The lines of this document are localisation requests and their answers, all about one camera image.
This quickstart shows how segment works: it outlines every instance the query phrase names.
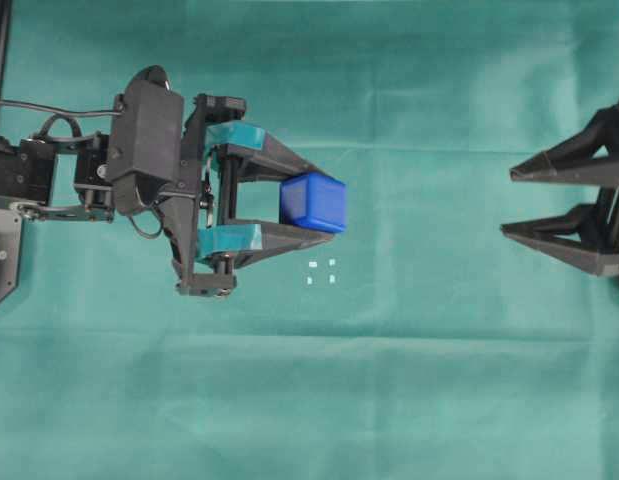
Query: blue plastic block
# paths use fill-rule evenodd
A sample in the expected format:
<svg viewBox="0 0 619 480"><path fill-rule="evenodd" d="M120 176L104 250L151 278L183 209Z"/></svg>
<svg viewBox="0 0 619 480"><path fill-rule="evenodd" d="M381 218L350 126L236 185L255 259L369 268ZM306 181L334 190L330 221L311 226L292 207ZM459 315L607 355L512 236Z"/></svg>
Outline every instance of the blue plastic block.
<svg viewBox="0 0 619 480"><path fill-rule="evenodd" d="M340 233L347 228L347 187L319 173L280 184L280 220L312 230Z"/></svg>

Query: green fabric surface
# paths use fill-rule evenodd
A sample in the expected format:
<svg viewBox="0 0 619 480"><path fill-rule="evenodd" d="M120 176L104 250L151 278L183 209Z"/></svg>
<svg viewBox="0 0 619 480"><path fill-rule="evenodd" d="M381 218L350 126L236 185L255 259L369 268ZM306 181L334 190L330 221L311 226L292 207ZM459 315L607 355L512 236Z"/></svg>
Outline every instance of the green fabric surface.
<svg viewBox="0 0 619 480"><path fill-rule="evenodd" d="M3 97L108 108L151 64L187 114L246 98L347 183L349 229L214 301L123 218L27 225L0 479L619 479L618 284L498 228L595 198L507 169L617 101L619 0L14 0ZM276 220L277 185L239 214Z"/></svg>

